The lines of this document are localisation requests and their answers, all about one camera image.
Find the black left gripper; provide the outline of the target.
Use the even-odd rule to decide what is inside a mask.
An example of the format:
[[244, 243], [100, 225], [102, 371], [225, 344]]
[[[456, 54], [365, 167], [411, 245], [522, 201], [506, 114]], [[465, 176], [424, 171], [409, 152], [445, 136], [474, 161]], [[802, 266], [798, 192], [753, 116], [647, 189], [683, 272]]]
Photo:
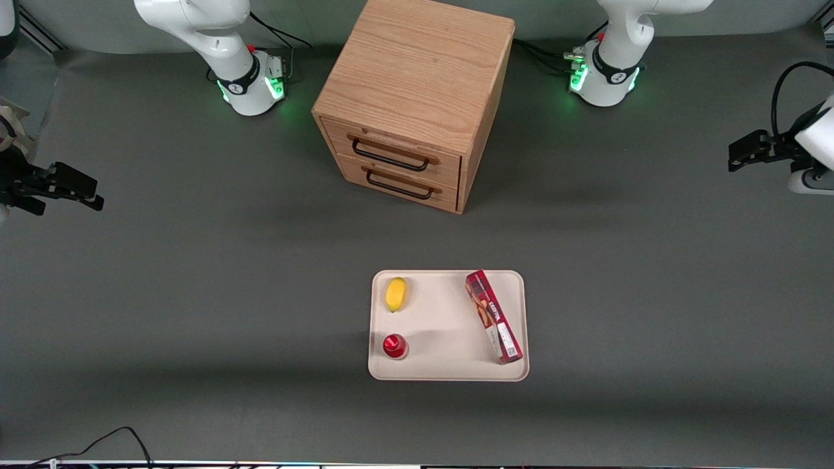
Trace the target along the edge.
[[777, 162], [779, 158], [792, 160], [790, 164], [792, 168], [813, 168], [814, 158], [811, 157], [810, 152], [799, 145], [796, 136], [810, 125], [817, 113], [818, 105], [798, 116], [789, 130], [780, 132], [777, 129], [778, 124], [774, 120], [775, 111], [773, 111], [773, 137], [767, 130], [755, 130], [731, 143], [728, 147], [728, 171], [733, 173], [751, 164]]

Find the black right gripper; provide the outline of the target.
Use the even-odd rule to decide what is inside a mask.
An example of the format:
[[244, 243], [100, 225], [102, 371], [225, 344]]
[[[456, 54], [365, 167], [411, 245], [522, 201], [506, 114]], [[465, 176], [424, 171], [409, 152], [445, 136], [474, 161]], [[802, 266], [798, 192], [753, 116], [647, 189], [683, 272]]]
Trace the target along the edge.
[[[46, 193], [50, 184], [56, 189]], [[42, 216], [46, 203], [35, 196], [46, 193], [47, 198], [72, 200], [100, 212], [104, 198], [96, 194], [96, 185], [95, 178], [63, 162], [55, 162], [45, 169], [29, 163], [20, 149], [9, 147], [2, 151], [1, 203], [4, 208], [18, 208]]]

